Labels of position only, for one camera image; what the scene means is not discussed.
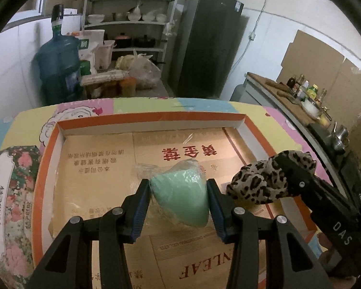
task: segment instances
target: leopard print scrunchie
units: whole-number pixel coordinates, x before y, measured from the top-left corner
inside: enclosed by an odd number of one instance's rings
[[[290,197],[286,177],[274,160],[279,155],[287,156],[314,175],[317,163],[309,152],[286,150],[267,161],[258,161],[241,167],[227,185],[226,194],[235,200],[249,200],[254,204],[271,203],[279,198]]]

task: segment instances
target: metal screw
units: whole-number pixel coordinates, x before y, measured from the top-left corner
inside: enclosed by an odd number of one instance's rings
[[[71,217],[70,219],[71,224],[77,224],[78,222],[80,222],[80,216]]]
[[[234,213],[235,213],[235,214],[238,214],[238,215],[245,214],[245,209],[237,206],[237,207],[234,209]]]
[[[122,208],[113,208],[112,209],[112,214],[114,215],[120,215],[123,213],[123,209]]]
[[[281,224],[285,224],[288,221],[288,219],[285,216],[280,215],[280,216],[277,216],[277,221]]]

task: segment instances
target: mint green sponge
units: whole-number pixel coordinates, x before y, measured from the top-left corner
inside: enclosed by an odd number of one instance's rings
[[[196,169],[156,175],[151,190],[158,204],[189,226],[204,227],[209,219],[206,181]]]

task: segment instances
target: blue water bottle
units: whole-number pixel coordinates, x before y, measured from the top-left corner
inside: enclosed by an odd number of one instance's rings
[[[82,98],[80,86],[80,40],[62,36],[64,7],[52,9],[52,39],[36,53],[40,69],[41,91],[48,105],[71,102]]]

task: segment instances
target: human hand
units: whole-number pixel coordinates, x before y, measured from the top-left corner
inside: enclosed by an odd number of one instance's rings
[[[333,245],[331,244],[331,242],[329,241],[327,236],[325,236],[324,233],[320,232],[317,235],[317,237],[318,237],[318,242],[320,243],[320,245],[322,245],[324,248],[328,249],[328,251],[325,251],[324,253],[322,253],[320,258],[318,259],[320,261],[320,263],[324,265],[330,260],[331,253],[329,250],[331,250],[333,248]],[[343,278],[343,279],[329,277],[329,279],[332,282],[335,289],[350,289],[356,282],[356,278],[353,276]]]

